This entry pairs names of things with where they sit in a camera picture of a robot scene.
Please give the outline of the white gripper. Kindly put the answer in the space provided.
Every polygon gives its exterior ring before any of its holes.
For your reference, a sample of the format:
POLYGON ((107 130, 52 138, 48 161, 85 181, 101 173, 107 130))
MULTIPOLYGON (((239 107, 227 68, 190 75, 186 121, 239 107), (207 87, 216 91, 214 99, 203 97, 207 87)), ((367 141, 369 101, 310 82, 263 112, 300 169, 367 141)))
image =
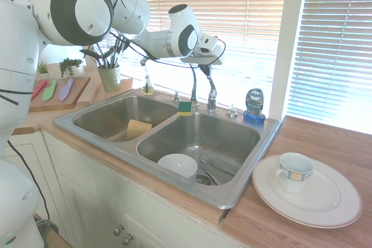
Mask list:
POLYGON ((192 53, 180 60, 184 63, 199 64, 203 74, 210 77, 210 65, 203 64, 221 65, 224 62, 224 49, 217 42, 217 37, 203 33, 192 53))

